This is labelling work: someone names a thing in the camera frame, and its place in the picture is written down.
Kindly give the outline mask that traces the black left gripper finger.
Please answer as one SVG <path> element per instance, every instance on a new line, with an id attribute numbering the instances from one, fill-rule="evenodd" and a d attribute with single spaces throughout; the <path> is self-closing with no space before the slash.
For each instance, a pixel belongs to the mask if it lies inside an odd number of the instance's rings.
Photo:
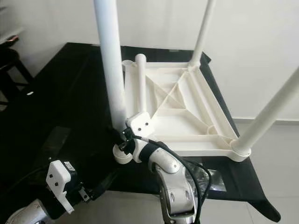
<path id="1" fill-rule="evenodd" d="M 102 196 L 111 186 L 115 179 L 115 170 L 111 171 L 106 175 L 102 181 L 96 185 L 91 191 L 91 199 L 96 200 L 98 197 Z"/>

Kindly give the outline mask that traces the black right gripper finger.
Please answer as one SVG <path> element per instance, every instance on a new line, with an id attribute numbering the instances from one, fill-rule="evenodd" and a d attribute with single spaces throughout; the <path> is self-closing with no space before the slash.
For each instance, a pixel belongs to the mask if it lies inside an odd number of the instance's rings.
<path id="1" fill-rule="evenodd" d="M 124 137 L 122 136 L 122 132 L 119 132 L 113 126 L 108 126 L 107 127 L 107 138 L 112 143 L 123 143 L 124 142 Z"/>

